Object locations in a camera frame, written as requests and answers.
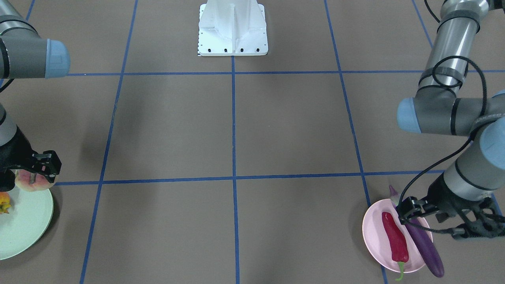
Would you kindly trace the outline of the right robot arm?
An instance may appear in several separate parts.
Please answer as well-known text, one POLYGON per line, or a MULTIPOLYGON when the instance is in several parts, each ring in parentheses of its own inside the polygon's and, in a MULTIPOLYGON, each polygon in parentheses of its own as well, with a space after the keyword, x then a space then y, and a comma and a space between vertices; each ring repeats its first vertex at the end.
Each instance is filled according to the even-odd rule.
MULTIPOLYGON (((60 78, 69 70, 70 55, 63 43, 41 38, 21 16, 1 15, 1 78, 7 79, 1 90, 14 79, 60 78)), ((34 151, 3 106, 0 118, 1 192, 14 188, 15 170, 25 170, 54 183, 62 166, 56 151, 34 151)))

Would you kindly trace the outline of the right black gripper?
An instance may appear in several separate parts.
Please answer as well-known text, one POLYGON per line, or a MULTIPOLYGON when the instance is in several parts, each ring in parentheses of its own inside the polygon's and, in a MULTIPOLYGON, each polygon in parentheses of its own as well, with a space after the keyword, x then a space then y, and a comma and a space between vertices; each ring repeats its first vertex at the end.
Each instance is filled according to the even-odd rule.
POLYGON ((11 140, 1 145, 1 192, 9 192, 16 187, 15 171, 25 170, 45 176, 55 183, 61 172, 62 162, 56 151, 43 153, 34 151, 22 131, 17 128, 11 140))

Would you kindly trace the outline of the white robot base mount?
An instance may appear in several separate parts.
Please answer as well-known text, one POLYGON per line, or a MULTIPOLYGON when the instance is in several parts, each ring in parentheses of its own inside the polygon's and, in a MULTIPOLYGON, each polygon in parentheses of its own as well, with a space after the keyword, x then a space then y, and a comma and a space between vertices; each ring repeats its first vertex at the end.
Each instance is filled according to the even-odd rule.
POLYGON ((264 5, 256 0, 208 0, 200 5, 198 56, 265 56, 264 5))

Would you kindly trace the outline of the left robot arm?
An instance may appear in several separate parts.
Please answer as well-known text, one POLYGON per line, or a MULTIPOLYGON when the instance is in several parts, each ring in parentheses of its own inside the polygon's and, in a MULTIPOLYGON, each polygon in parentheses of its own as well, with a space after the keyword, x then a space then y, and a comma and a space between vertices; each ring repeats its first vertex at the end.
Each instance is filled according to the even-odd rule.
POLYGON ((460 217, 456 228, 437 230, 454 239, 504 236, 504 217, 491 195, 504 187, 504 93, 487 96, 485 77, 469 59, 481 21, 504 9, 503 0, 446 0, 415 97, 397 108, 397 124, 413 133, 467 137, 448 158, 456 160, 429 186, 424 198, 406 197, 396 211, 402 224, 435 215, 442 223, 460 217))

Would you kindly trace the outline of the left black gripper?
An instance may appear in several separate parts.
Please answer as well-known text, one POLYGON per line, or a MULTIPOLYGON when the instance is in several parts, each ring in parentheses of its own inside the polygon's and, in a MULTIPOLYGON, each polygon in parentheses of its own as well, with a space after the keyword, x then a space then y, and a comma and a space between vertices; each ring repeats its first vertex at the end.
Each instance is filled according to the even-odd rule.
POLYGON ((450 234, 453 239, 504 237, 504 217, 498 214, 496 202, 485 196, 480 201, 469 201, 453 193, 443 179, 435 180, 427 196, 418 200, 408 196, 397 205, 401 224, 413 224, 417 217, 435 215, 439 223, 460 217, 462 224, 445 230, 431 230, 438 234, 450 234))

